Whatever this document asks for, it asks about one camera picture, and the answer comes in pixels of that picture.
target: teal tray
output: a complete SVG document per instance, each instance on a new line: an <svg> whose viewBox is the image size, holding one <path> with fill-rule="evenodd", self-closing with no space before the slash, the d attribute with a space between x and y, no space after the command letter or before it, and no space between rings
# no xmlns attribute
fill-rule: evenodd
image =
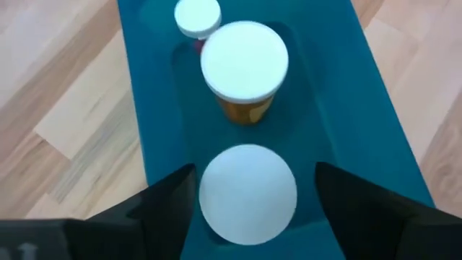
<svg viewBox="0 0 462 260"><path fill-rule="evenodd" d="M297 210L277 238L239 246L213 233L196 205L182 259L342 259L315 193L316 161L433 206L349 0L219 2L223 23L265 23L289 51L287 78L255 126L225 118L175 25L176 1L119 0L147 179L188 162L200 177L222 150L262 144L294 172Z"/></svg>

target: white lid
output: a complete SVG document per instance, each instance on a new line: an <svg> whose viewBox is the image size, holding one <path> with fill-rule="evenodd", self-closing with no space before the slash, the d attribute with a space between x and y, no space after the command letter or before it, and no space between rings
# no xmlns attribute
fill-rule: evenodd
<svg viewBox="0 0 462 260"><path fill-rule="evenodd" d="M221 20L216 0L180 0L175 7L175 21L180 31L191 38L209 37Z"/></svg>
<svg viewBox="0 0 462 260"><path fill-rule="evenodd" d="M279 35L257 22L223 25L201 53L202 74L215 95L231 103L256 103L273 95L287 73L289 54Z"/></svg>
<svg viewBox="0 0 462 260"><path fill-rule="evenodd" d="M207 166L199 204L212 230L240 245L275 238L297 206L295 178L275 152L256 144L231 147Z"/></svg>

